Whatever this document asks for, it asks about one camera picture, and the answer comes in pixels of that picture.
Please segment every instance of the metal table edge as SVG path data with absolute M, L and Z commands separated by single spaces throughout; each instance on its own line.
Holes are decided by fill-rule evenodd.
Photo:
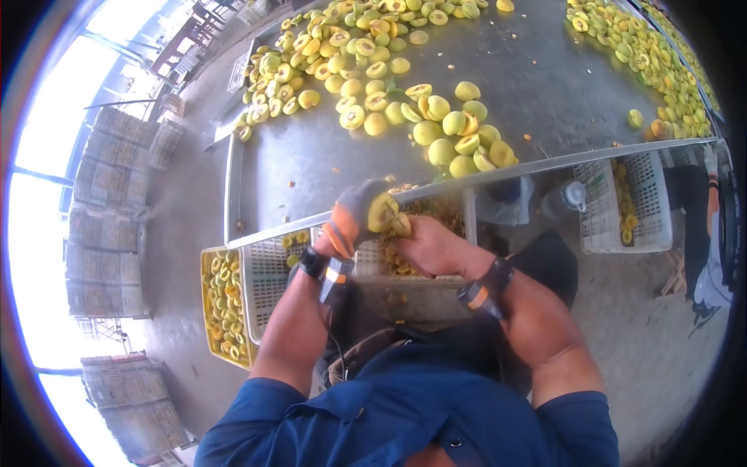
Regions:
M 447 191 L 467 190 L 475 185 L 481 185 L 489 182 L 497 182 L 499 180 L 514 179 L 524 175 L 532 175 L 535 173 L 543 173 L 551 170 L 558 170 L 566 167 L 573 167 L 575 165 L 584 164 L 586 162 L 600 161 L 603 159 L 618 158 L 624 155 L 637 154 L 639 152 L 653 151 L 656 149 L 666 149 L 679 146 L 689 146 L 691 144 L 704 144 L 718 141 L 717 137 L 698 137 L 698 138 L 687 138 L 683 140 L 665 140 L 665 141 L 654 141 L 652 143 L 638 143 L 630 144 L 627 146 L 617 146 L 603 149 L 594 149 L 591 151 L 577 152 L 575 154 L 561 155 L 555 158 L 541 159 L 538 161 L 525 162 L 523 164 L 513 165 L 511 167 L 505 167 L 502 169 L 490 170 L 488 172 L 475 173 L 470 176 L 463 177 L 461 179 L 444 180 L 439 183 L 431 185 L 425 185 L 413 190 L 404 191 L 394 195 L 394 199 L 400 203 L 407 203 L 422 198 L 431 197 L 437 194 L 441 194 Z M 235 143 L 236 137 L 232 138 L 232 145 L 229 149 L 229 159 L 233 159 L 233 150 L 236 146 L 241 148 L 241 145 Z M 226 216 L 225 226 L 230 227 L 229 213 L 229 199 L 231 185 L 229 185 L 229 171 L 231 170 L 232 164 L 228 164 L 226 169 Z M 267 240 L 268 238 L 277 237 L 280 235 L 287 235 L 297 230 L 307 229 L 309 227 L 321 225 L 330 219 L 332 212 L 326 211 L 320 214 L 316 214 L 303 219 L 294 220 L 289 223 L 284 223 L 279 226 L 274 226 L 266 230 L 262 230 L 245 237 L 236 238 L 230 240 L 228 232 L 224 232 L 224 238 L 226 240 L 226 246 L 228 248 L 241 248 L 246 245 L 256 243 L 258 241 Z

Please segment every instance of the blue shirt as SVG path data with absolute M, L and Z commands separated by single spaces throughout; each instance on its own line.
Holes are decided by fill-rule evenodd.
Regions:
M 411 344 L 308 400 L 276 380 L 247 380 L 194 465 L 403 466 L 430 442 L 458 466 L 620 463 L 602 393 L 563 395 L 534 410 L 447 348 Z

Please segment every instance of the black wrist strap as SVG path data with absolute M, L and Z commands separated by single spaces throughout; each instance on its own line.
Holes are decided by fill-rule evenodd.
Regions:
M 320 280 L 324 268 L 329 262 L 329 257 L 320 254 L 317 250 L 307 247 L 299 258 L 298 268 L 309 276 Z

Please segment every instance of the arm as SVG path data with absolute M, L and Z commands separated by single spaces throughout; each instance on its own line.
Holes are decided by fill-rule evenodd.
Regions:
M 336 253 L 325 235 L 313 248 L 325 256 Z M 319 281 L 298 271 L 270 316 L 249 379 L 282 381 L 309 396 L 311 373 L 327 340 L 328 307 L 319 303 L 319 290 Z
M 399 252 L 421 273 L 484 276 L 495 255 L 449 232 L 430 217 L 410 216 L 414 238 L 401 239 Z M 581 391 L 603 391 L 586 342 L 560 299 L 520 271 L 501 297 L 508 311 L 500 321 L 517 356 L 532 369 L 532 405 Z

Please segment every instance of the hand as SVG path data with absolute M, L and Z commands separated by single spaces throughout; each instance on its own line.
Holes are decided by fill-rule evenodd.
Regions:
M 459 274 L 477 280 L 488 272 L 495 255 L 458 237 L 436 219 L 407 216 L 412 238 L 401 238 L 397 252 L 424 276 Z

